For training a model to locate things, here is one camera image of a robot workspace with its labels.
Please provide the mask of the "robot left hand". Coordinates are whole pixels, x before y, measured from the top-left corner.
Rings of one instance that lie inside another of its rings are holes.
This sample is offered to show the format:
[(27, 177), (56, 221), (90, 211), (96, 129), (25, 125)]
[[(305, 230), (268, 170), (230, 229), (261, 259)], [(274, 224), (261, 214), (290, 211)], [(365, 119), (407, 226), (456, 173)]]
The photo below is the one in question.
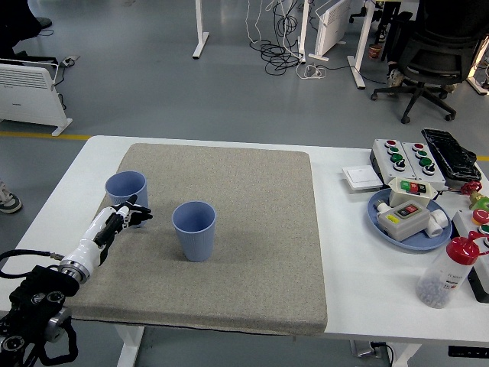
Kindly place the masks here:
[(82, 284), (106, 259), (115, 237), (122, 230), (152, 219), (151, 210), (136, 204), (136, 195), (123, 203), (107, 206), (92, 221), (76, 249), (65, 256), (58, 271)]

